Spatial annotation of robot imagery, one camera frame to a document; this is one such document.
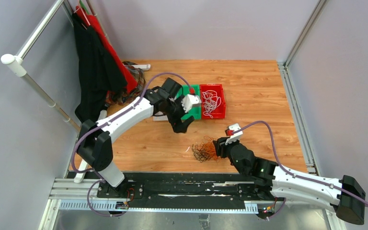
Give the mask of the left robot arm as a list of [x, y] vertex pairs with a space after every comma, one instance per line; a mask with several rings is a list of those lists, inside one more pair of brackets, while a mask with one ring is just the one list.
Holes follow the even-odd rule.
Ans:
[[199, 107], [201, 99], [193, 87], [189, 87], [189, 94], [178, 96], [181, 88], [179, 83], [167, 78], [162, 86], [146, 87], [139, 97], [119, 112], [96, 122], [86, 120], [82, 124], [73, 153], [110, 185], [109, 192], [114, 197], [124, 197], [128, 186], [123, 182], [124, 174], [113, 162], [112, 144], [137, 123], [157, 113], [167, 116], [174, 133], [186, 133], [194, 117], [182, 118], [191, 109]]

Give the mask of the green plastic bin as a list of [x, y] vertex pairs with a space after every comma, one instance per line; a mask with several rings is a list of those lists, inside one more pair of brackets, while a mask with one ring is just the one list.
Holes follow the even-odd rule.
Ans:
[[[195, 90], [195, 94], [200, 97], [200, 87], [197, 84], [193, 84], [191, 85], [191, 87]], [[189, 94], [189, 87], [185, 84], [182, 85], [182, 88], [178, 91], [175, 99], [177, 99], [179, 96], [181, 95], [187, 95]], [[195, 120], [199, 120], [201, 119], [201, 106], [199, 107], [193, 107], [187, 114], [185, 114], [184, 116], [182, 116], [182, 120], [186, 120], [188, 119], [190, 116], [193, 116]]]

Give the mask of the silver clothes rack pole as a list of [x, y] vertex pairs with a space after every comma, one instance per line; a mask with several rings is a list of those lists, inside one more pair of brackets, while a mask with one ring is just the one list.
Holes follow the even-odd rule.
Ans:
[[78, 56], [70, 0], [18, 0], [10, 38], [19, 42], [12, 52], [26, 71], [22, 81], [33, 94], [75, 130], [80, 102]]

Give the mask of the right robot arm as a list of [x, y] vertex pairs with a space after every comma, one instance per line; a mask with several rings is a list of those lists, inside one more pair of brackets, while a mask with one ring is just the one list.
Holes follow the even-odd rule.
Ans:
[[227, 143], [227, 138], [212, 143], [217, 157], [229, 159], [239, 174], [254, 182], [259, 199], [278, 197], [311, 203], [334, 211], [345, 222], [364, 225], [366, 193], [354, 177], [338, 179], [299, 172], [256, 157], [239, 141]]

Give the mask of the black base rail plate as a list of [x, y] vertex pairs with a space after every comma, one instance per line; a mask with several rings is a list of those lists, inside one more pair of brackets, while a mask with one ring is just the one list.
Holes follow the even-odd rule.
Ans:
[[82, 199], [92, 206], [100, 201], [114, 201], [118, 207], [155, 210], [235, 211], [247, 203], [274, 205], [276, 209], [291, 201], [272, 195], [271, 187], [262, 186], [251, 177], [233, 173], [125, 172], [118, 187], [97, 183], [92, 172], [84, 176]]

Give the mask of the red garment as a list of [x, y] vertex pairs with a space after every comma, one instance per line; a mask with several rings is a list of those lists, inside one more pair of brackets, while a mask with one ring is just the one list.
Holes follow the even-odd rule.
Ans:
[[95, 32], [98, 34], [104, 48], [110, 53], [110, 55], [112, 56], [112, 58], [115, 61], [116, 65], [118, 66], [119, 71], [124, 76], [124, 78], [127, 82], [127, 85], [125, 87], [126, 92], [127, 93], [133, 92], [136, 89], [136, 87], [138, 86], [138, 82], [135, 80], [135, 78], [130, 73], [128, 68], [126, 68], [126, 66], [119, 59], [117, 53], [115, 52], [112, 45], [109, 43], [109, 41], [107, 39], [107, 36], [105, 35], [104, 31], [102, 30], [98, 19], [95, 16], [93, 16], [91, 14], [88, 14], [86, 12], [85, 8], [82, 6], [82, 3], [79, 3], [76, 6], [75, 13], [82, 19], [82, 21], [85, 25], [93, 27]]

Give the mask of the black garment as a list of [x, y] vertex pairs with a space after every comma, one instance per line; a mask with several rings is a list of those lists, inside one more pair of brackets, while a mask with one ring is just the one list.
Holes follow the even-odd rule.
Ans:
[[119, 93], [127, 81], [110, 52], [104, 47], [92, 26], [84, 26], [77, 14], [72, 14], [81, 97], [75, 115], [83, 123], [97, 121], [106, 108], [108, 91]]

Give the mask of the white plastic bin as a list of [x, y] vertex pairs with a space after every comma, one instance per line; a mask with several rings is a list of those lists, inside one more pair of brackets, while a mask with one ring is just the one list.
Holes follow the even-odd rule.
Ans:
[[166, 115], [158, 115], [153, 116], [153, 121], [168, 121], [168, 117]]

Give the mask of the red plastic bin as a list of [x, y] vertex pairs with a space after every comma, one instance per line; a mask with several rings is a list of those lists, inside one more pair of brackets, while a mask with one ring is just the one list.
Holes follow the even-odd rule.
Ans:
[[223, 119], [226, 101], [222, 84], [200, 84], [201, 118]]

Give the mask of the aluminium frame rail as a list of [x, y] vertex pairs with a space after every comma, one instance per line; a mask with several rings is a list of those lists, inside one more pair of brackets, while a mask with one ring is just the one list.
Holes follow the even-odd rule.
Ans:
[[332, 148], [337, 130], [337, 0], [316, 0], [284, 60], [280, 61], [303, 155], [316, 174], [340, 178]]

